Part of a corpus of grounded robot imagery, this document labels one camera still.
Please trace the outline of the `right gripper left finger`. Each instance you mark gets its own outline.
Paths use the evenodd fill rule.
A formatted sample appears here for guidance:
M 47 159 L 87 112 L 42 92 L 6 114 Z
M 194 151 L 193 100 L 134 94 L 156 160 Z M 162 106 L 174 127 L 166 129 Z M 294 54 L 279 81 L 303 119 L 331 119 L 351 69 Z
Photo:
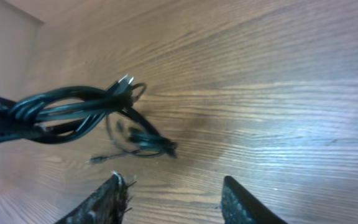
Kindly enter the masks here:
M 121 224 L 130 209 L 129 187 L 116 171 L 79 206 L 59 219 L 56 224 Z

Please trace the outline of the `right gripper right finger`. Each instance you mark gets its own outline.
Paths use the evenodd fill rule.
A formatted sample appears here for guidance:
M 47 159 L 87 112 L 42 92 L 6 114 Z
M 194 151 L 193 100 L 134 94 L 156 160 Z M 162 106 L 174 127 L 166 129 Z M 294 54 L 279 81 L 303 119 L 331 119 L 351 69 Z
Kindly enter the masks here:
M 225 176 L 221 194 L 225 224 L 287 224 L 232 176 Z

